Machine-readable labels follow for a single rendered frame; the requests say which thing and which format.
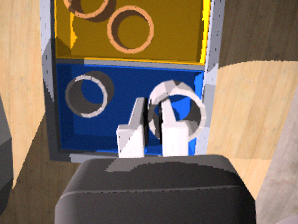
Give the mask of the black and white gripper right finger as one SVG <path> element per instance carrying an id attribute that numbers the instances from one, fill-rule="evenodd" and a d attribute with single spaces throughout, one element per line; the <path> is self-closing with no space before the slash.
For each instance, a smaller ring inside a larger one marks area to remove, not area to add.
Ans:
<path id="1" fill-rule="evenodd" d="M 163 156 L 188 155 L 188 126 L 176 122 L 169 97 L 158 103 L 160 144 Z"/>

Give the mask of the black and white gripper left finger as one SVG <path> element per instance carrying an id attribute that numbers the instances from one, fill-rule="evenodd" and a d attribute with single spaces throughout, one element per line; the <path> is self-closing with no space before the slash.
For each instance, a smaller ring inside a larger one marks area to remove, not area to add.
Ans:
<path id="1" fill-rule="evenodd" d="M 119 158 L 145 157 L 149 137 L 147 97 L 136 99 L 129 124 L 119 125 L 116 132 Z"/>

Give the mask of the bronze bushing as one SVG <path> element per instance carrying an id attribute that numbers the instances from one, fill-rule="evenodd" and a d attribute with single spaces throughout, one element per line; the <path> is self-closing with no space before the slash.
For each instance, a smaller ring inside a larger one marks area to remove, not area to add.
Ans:
<path id="1" fill-rule="evenodd" d="M 85 14 L 81 7 L 81 0 L 64 0 L 68 10 L 75 16 L 91 22 L 103 22 L 111 17 L 116 8 L 116 0 L 104 0 L 101 7 L 94 13 Z"/>
<path id="2" fill-rule="evenodd" d="M 118 28 L 120 23 L 129 16 L 139 16 L 145 19 L 145 21 L 149 24 L 150 27 L 150 35 L 147 41 L 141 47 L 136 49 L 129 49 L 128 47 L 124 46 L 118 36 Z M 107 34 L 110 42 L 117 50 L 120 50 L 124 53 L 137 53 L 146 49 L 149 46 L 154 34 L 154 25 L 151 20 L 151 17 L 147 14 L 145 10 L 137 6 L 124 6 L 122 8 L 117 9 L 111 15 L 107 24 Z"/>

